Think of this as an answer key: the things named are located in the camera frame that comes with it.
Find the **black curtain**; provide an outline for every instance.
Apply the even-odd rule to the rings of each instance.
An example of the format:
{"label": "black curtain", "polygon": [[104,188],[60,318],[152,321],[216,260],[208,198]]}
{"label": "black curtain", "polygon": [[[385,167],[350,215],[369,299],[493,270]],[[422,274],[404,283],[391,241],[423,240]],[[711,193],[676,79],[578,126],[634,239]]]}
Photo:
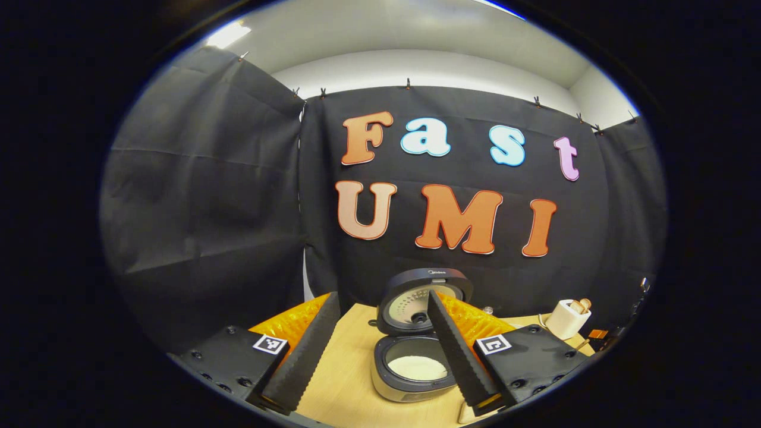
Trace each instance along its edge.
{"label": "black curtain", "polygon": [[[344,120],[388,111],[393,124],[383,129],[383,142],[372,161],[345,166]],[[442,156],[411,155],[400,147],[406,124],[420,117],[443,121],[451,151]],[[489,154],[489,130],[496,125],[519,129],[525,137],[525,160],[517,167],[497,164]],[[553,142],[568,137],[578,151],[576,181],[565,179]],[[377,305],[394,274],[417,267],[453,267],[475,286],[471,303],[492,306],[497,316],[552,311],[560,299],[591,294],[607,250],[607,232],[621,218],[609,218],[607,164],[600,141],[589,127],[568,114],[537,108],[531,102],[458,88],[371,88],[328,94],[307,100],[301,131],[300,195],[307,233],[306,268],[315,294],[338,290],[344,309],[352,303]],[[373,219],[374,195],[369,187],[396,184],[385,234],[373,241],[348,236],[337,221],[338,180],[354,180],[364,189],[357,219]],[[499,192],[489,255],[468,254],[446,244],[437,250],[419,248],[427,200],[426,184],[454,190],[465,209],[479,190]],[[525,257],[533,221],[530,202],[557,204],[549,230],[549,253]],[[594,306],[606,305],[606,297]]]}
{"label": "black curtain", "polygon": [[302,99],[204,47],[154,78],[107,159],[107,259],[145,332],[181,353],[302,301]]}
{"label": "black curtain", "polygon": [[664,174],[645,119],[604,129],[597,141],[605,161],[610,221],[584,333],[625,325],[643,295],[642,280],[656,286],[668,222]]}

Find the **blue letter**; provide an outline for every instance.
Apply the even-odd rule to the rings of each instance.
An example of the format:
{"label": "blue letter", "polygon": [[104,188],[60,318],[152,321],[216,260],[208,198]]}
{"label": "blue letter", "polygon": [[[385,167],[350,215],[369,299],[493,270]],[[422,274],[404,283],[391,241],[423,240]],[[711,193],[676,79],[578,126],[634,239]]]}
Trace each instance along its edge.
{"label": "blue letter", "polygon": [[489,139],[497,146],[492,147],[491,150],[494,162],[512,167],[523,163],[526,158],[526,152],[523,149],[526,139],[521,131],[510,126],[497,125],[489,130]]}
{"label": "blue letter", "polygon": [[[425,131],[417,129],[425,126]],[[431,117],[410,120],[407,130],[414,131],[402,137],[402,150],[412,155],[428,152],[431,156],[444,156],[452,149],[447,144],[447,126],[444,122]]]}

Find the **orange letter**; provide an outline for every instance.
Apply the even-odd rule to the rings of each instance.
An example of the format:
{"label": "orange letter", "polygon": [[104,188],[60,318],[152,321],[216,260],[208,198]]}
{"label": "orange letter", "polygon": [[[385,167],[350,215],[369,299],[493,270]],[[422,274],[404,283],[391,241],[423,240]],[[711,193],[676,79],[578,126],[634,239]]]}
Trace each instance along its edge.
{"label": "orange letter", "polygon": [[417,237],[415,244],[423,248],[439,248],[441,239],[438,229],[444,229],[444,237],[450,250],[457,247],[470,230],[463,251],[474,254],[491,254],[494,252],[492,234],[497,208],[502,204],[502,195],[491,190],[476,193],[465,211],[460,212],[460,205],[454,199],[452,189],[441,184],[428,184],[423,187],[423,195],[428,198],[428,211],[425,214],[423,234]]}
{"label": "orange letter", "polygon": [[375,154],[368,150],[368,143],[378,147],[383,142],[383,128],[378,126],[378,123],[391,126],[393,123],[391,113],[382,111],[343,121],[343,126],[346,128],[346,154],[341,158],[342,164],[364,164],[373,160]]}
{"label": "orange letter", "polygon": [[551,200],[535,199],[531,201],[533,210],[533,225],[528,244],[522,253],[526,257],[542,257],[547,255],[547,235],[549,235],[549,220],[552,214],[558,210],[558,206]]}
{"label": "orange letter", "polygon": [[368,241],[380,238],[386,233],[391,195],[396,193],[396,186],[391,183],[370,185],[370,191],[375,194],[375,218],[370,225],[362,225],[357,221],[357,195],[362,192],[362,183],[339,181],[336,183],[336,190],[338,190],[338,224],[344,232],[354,238]]}

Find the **rice cooker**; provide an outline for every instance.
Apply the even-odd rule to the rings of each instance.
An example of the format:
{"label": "rice cooker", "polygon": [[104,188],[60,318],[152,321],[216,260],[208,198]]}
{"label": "rice cooker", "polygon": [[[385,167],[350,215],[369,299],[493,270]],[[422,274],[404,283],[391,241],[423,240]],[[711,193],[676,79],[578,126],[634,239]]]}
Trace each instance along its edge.
{"label": "rice cooker", "polygon": [[371,376],[375,390],[388,400],[429,400],[457,384],[428,319],[431,291],[468,302],[473,285],[455,269],[408,270],[389,280],[377,307],[377,328],[387,336],[375,345]]}

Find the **pink letter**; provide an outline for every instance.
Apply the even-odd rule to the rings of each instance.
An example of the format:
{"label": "pink letter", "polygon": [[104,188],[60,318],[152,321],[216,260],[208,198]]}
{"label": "pink letter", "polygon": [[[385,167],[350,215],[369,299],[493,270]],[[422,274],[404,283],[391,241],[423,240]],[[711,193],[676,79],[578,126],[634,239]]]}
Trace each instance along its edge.
{"label": "pink letter", "polygon": [[565,179],[578,180],[578,169],[573,168],[573,156],[576,156],[576,148],[571,146],[568,137],[555,140],[554,145],[560,151],[560,171],[563,172]]}

